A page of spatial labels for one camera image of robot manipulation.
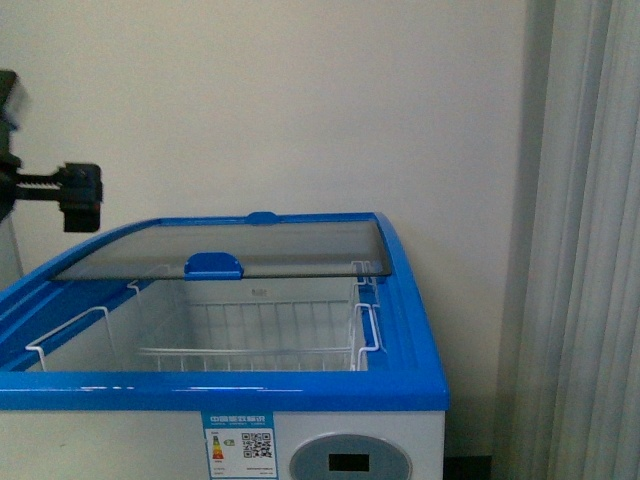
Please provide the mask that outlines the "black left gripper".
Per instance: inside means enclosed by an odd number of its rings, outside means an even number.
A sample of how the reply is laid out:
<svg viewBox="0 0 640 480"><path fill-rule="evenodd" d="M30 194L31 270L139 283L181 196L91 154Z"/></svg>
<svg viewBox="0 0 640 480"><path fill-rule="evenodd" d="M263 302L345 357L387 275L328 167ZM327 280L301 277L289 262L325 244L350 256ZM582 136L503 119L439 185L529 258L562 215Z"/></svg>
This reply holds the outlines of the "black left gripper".
<svg viewBox="0 0 640 480"><path fill-rule="evenodd" d="M67 233L100 229L102 170L96 164L66 163L49 175L18 174L21 160L11 151L11 135L20 128L24 88L12 70L1 70L1 221L17 200L58 204Z"/></svg>

